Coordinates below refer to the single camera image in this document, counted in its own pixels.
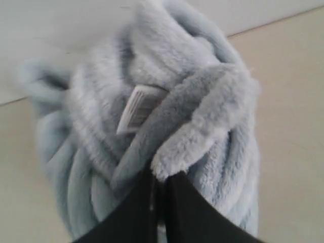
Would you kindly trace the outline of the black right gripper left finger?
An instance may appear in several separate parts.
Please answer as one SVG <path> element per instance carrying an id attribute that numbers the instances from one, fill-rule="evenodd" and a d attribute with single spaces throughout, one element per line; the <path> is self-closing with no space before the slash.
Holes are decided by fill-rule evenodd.
<path id="1" fill-rule="evenodd" d="M 150 168 L 126 198 L 99 225 L 76 243 L 154 243 L 157 242 L 158 185 Z"/>

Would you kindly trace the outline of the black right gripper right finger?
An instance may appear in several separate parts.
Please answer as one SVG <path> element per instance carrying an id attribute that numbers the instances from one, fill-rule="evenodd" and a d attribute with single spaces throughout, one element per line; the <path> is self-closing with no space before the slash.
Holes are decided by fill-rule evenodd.
<path id="1" fill-rule="evenodd" d="M 165 225 L 168 242 L 253 243 L 259 240 L 215 210 L 180 172 L 166 181 Z"/>

